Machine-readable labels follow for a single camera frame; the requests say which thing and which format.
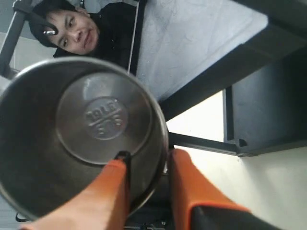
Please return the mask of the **right gripper black orange right finger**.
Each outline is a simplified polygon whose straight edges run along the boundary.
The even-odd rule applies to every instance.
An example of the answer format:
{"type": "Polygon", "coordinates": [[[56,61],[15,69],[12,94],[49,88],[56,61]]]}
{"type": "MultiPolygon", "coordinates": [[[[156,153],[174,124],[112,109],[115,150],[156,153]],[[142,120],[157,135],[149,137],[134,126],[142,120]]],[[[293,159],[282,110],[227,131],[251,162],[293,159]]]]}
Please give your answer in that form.
{"type": "Polygon", "coordinates": [[[197,169],[186,151],[170,151],[168,175],[177,230],[276,229],[225,196],[197,169]]]}

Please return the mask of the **right gripper black orange left finger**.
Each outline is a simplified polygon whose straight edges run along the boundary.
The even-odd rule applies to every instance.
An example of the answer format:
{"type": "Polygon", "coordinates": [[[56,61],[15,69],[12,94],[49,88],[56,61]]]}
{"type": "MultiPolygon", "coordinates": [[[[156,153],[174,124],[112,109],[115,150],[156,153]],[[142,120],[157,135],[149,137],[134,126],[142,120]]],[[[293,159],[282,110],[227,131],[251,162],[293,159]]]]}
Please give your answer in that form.
{"type": "Polygon", "coordinates": [[[22,230],[122,230],[130,209],[131,155],[121,151],[73,199],[22,230]]]}

